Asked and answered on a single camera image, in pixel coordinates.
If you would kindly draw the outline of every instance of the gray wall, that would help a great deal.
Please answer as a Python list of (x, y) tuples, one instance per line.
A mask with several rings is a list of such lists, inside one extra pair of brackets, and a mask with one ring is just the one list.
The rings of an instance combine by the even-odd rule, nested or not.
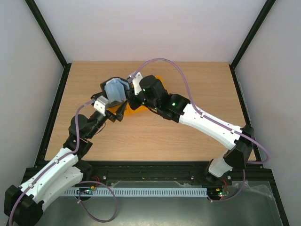
[(301, 225), (301, 2), (276, 1), (236, 70), (292, 226)]
[(69, 62), (231, 62), (265, 0), (36, 2)]
[(63, 68), (24, 0), (0, 7), (0, 225), (4, 192), (32, 167)]

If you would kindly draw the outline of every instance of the perforated metal strip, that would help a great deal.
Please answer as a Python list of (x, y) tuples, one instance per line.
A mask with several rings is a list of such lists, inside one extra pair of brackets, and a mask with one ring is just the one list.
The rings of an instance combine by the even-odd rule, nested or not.
[[(206, 188), (112, 188), (117, 197), (207, 197)], [(72, 187), (62, 196), (76, 196), (79, 188)], [(112, 196), (106, 188), (82, 194), (82, 196)]]

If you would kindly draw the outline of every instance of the wooden tabletop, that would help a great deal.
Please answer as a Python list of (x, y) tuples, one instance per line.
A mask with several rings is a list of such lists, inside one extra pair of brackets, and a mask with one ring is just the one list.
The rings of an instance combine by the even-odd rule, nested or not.
[[(126, 78), (143, 62), (73, 62), (45, 159), (52, 159), (68, 137), (68, 127), (76, 110), (100, 92), (100, 83), (110, 77)], [(227, 63), (178, 62), (198, 107), (231, 124), (245, 121)], [(165, 62), (151, 63), (142, 75), (161, 76), (170, 93), (188, 97), (175, 68)], [(89, 117), (92, 106), (81, 110)], [(202, 132), (150, 111), (127, 115), (122, 122), (108, 121), (95, 135), (93, 146), (84, 156), (91, 161), (208, 161), (225, 147)]]

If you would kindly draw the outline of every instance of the black metal frame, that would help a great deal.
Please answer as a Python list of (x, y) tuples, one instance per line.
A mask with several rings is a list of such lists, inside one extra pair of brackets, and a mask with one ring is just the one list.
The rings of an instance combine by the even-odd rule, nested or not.
[[(53, 35), (50, 32), (41, 12), (39, 11), (34, 0), (25, 0), (46, 38), (48, 39), (51, 47), (55, 54), (60, 60), (64, 71), (62, 78), (55, 96), (55, 100), (50, 112), (50, 116), (47, 122), (45, 133), (41, 141), (40, 149), (35, 161), (33, 168), (28, 168), (24, 174), (23, 182), (28, 180), (30, 177), (35, 175), (40, 169), (42, 169), (47, 161), (44, 160), (47, 147), (50, 141), (51, 133), (59, 109), (59, 105), (63, 96), (64, 88), (67, 82), (68, 74), (71, 68), (71, 64), (68, 64), (62, 55), (59, 46), (57, 45)], [(251, 43), (253, 37), (260, 28), (262, 22), (270, 11), (276, 0), (267, 0), (264, 4), (260, 14), (255, 20), (250, 32), (248, 33), (245, 41), (239, 49), (236, 57), (234, 58), (231, 65), (229, 65), (233, 81), (238, 94), (239, 102), (242, 108), (242, 112), (246, 121), (246, 124), (251, 124), (248, 111), (242, 96), (242, 92), (238, 83), (237, 76), (235, 74), (235, 68), (238, 65), (240, 59)], [(254, 148), (254, 153), (257, 161), (261, 161), (259, 150), (257, 147)], [(122, 161), (122, 162), (109, 162), (109, 161), (88, 161), (93, 166), (94, 174), (105, 176), (105, 182), (110, 183), (119, 180), (176, 180), (176, 181), (190, 181), (193, 185), (202, 185), (206, 187), (212, 187), (213, 185), (203, 180), (203, 173), (208, 161), (170, 161), (170, 162), (154, 162), (154, 161)], [(243, 175), (241, 171), (233, 170), (230, 172), (232, 180), (242, 180)], [(270, 169), (264, 169), (262, 165), (251, 165), (248, 164), (246, 167), (246, 176), (248, 180), (252, 181), (269, 181), (272, 188), (273, 195), (276, 199), (277, 207), (283, 222), (283, 225), (289, 225), (285, 210), (283, 208), (279, 192)]]

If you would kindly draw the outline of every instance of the gray floor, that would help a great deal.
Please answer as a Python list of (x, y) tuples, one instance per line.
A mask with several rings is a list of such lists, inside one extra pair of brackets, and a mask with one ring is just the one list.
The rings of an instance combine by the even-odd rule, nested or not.
[[(251, 187), (262, 184), (250, 183)], [(276, 203), (262, 190), (244, 189), (235, 199), (210, 203), (206, 198), (123, 197), (119, 214), (106, 226), (278, 226), (282, 225)], [(92, 197), (85, 203), (99, 219), (114, 212), (110, 197)], [(97, 226), (74, 197), (60, 197), (45, 211), (38, 226)]]

